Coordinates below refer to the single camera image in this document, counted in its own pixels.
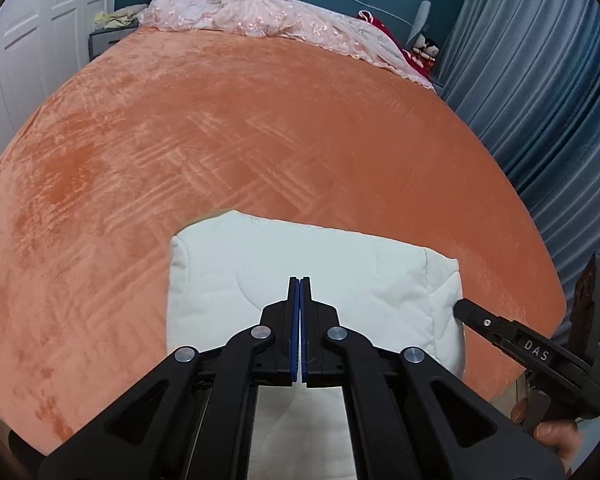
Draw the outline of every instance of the bed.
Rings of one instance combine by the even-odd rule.
[[[160,362],[170,238],[225,209],[432,248],[545,335],[564,315],[523,203],[430,89],[299,41],[142,27],[0,158],[0,417],[46,454]],[[520,368],[466,338],[493,399]]]

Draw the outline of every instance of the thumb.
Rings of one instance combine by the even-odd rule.
[[[565,470],[570,468],[583,440],[576,423],[571,420],[541,422],[536,427],[534,436],[541,444],[557,449],[556,454]]]

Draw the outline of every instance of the white fabric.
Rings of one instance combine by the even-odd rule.
[[[153,0],[138,20],[160,30],[223,30],[304,41],[363,59],[433,89],[375,26],[299,0]]]
[[[312,297],[341,325],[380,348],[419,346],[457,376],[464,334],[458,262],[395,240],[227,212],[171,241],[167,350],[225,345],[286,298],[290,276],[311,277]],[[251,479],[355,478],[342,393],[261,387]]]

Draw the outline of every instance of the finger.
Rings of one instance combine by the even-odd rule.
[[[576,457],[583,436],[572,420],[553,420],[538,424],[535,438],[547,447],[557,448],[557,455],[565,470],[569,469],[571,462]]]
[[[520,422],[526,419],[526,412],[528,410],[528,407],[528,400],[520,400],[511,410],[511,420],[516,424],[520,424]]]

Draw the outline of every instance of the curtain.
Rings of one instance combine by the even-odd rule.
[[[570,305],[600,252],[600,6],[465,0],[437,75],[528,208]]]

